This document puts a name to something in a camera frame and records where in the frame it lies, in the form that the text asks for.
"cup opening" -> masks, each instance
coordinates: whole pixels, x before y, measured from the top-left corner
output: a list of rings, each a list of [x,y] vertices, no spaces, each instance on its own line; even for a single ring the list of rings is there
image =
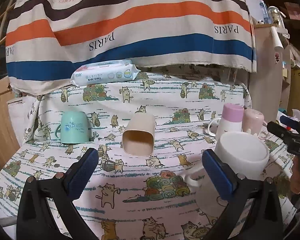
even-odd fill
[[[257,137],[245,132],[224,133],[219,141],[230,155],[245,162],[261,162],[269,157],[267,146]]]
[[[154,148],[154,138],[149,132],[128,130],[122,135],[122,146],[127,154],[150,156]]]

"plastic bottle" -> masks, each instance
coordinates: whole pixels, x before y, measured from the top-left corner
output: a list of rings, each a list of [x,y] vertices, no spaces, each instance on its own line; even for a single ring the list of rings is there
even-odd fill
[[[267,23],[271,23],[271,18],[269,17],[269,14],[268,14],[268,9],[267,9],[267,6],[265,4],[265,2],[263,0],[260,0],[260,7],[261,7],[261,10],[262,10],[262,13],[263,13],[263,21],[265,24]]]

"wooden shelf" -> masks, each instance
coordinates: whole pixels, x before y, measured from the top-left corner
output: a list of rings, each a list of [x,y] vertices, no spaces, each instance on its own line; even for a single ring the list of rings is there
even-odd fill
[[[277,26],[276,24],[255,24],[253,27],[254,28],[266,28],[266,27],[272,27],[272,26]]]

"mug handle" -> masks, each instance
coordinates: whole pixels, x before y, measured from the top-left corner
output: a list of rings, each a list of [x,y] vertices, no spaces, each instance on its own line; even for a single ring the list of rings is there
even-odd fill
[[[191,173],[186,174],[183,176],[183,181],[187,184],[190,185],[192,187],[200,187],[201,182],[198,182],[197,180],[191,179],[190,176],[198,171],[201,171],[203,169],[203,165],[202,163],[199,163],[197,165],[195,165],[194,167],[192,167],[190,169]]]
[[[215,137],[216,136],[216,133],[213,133],[213,132],[210,132],[210,126],[212,125],[213,122],[215,122],[216,120],[221,120],[221,117],[216,117],[216,118],[213,118],[209,124],[208,124],[208,134]]]
[[[265,126],[265,127],[267,127],[267,122],[266,121],[263,121],[263,125]],[[266,140],[267,138],[269,137],[269,132],[268,132],[268,134],[265,136],[265,137],[262,137],[262,136],[260,136],[260,134],[258,135],[258,138],[260,139],[260,140]]]

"blue stripe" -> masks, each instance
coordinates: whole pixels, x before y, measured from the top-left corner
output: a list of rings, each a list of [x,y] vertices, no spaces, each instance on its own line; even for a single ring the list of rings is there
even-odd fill
[[[213,54],[240,55],[252,60],[252,49],[238,40],[220,41],[212,37],[193,33],[182,36],[154,38],[137,41],[109,49],[94,58],[82,62],[70,61],[18,61],[7,63],[8,76],[22,80],[49,81],[70,78],[84,64],[134,57],[205,51]]]

